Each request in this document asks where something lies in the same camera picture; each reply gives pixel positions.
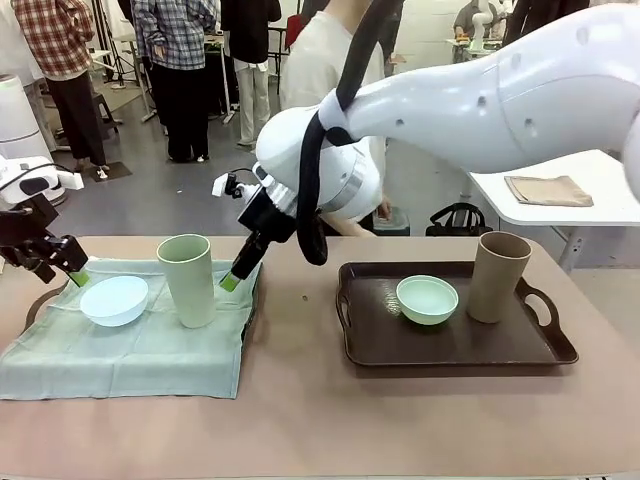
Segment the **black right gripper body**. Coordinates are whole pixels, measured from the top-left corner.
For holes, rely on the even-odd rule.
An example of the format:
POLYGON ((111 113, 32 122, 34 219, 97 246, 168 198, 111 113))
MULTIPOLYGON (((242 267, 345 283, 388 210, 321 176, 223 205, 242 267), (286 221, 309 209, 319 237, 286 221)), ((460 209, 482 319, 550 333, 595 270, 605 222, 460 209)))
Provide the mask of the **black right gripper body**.
POLYGON ((250 231, 248 240, 262 245, 286 243, 296 229, 294 218, 277 208, 264 186, 251 197, 238 221, 250 231))

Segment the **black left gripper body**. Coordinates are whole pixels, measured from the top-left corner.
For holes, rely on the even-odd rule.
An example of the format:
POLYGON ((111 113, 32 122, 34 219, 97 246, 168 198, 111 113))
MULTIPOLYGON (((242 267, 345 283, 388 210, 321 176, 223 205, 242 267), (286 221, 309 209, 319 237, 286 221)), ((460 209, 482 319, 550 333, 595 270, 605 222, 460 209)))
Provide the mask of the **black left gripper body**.
POLYGON ((1 247, 51 250, 55 236, 48 230, 58 213, 44 195, 1 212, 1 247))

